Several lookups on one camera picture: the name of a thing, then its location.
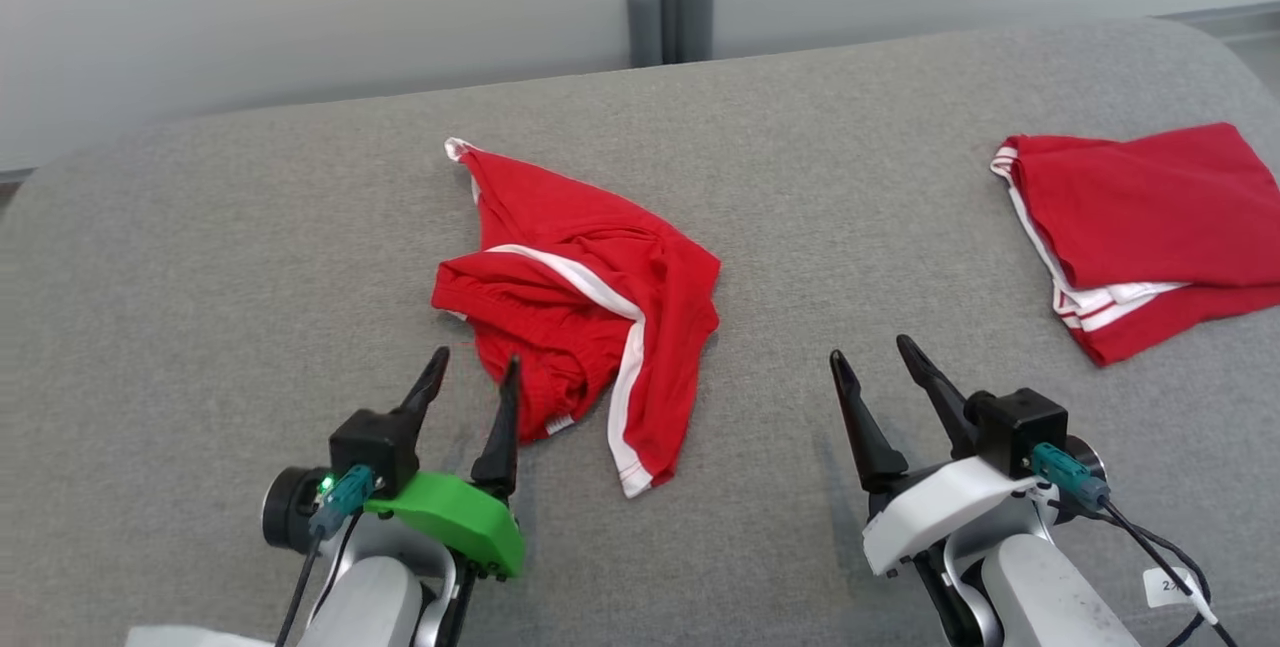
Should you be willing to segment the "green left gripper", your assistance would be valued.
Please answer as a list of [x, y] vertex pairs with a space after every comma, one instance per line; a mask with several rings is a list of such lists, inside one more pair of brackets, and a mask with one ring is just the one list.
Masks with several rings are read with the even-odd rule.
[[[420, 428], [438, 396], [451, 360], [440, 346], [393, 415]], [[394, 497], [371, 498], [364, 509], [399, 519], [504, 579], [524, 574], [526, 543], [509, 506], [518, 475], [518, 422], [522, 402], [521, 363], [513, 355], [499, 383], [498, 409], [484, 450], [474, 461], [470, 483], [438, 471], [420, 471]]]

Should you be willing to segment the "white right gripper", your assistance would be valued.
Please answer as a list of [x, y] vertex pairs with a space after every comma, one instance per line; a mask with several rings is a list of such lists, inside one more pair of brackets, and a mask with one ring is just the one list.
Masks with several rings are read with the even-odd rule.
[[[951, 443], [948, 463], [888, 501], [863, 530], [863, 552], [876, 577], [884, 577], [902, 557], [980, 520], [1012, 497], [1030, 489], [1032, 478], [1011, 479], [977, 455], [978, 428], [966, 416], [966, 397], [909, 334], [896, 337], [911, 381], [925, 391]], [[886, 495], [909, 470], [861, 397], [861, 383], [838, 348], [829, 354], [841, 416], [861, 488]]]

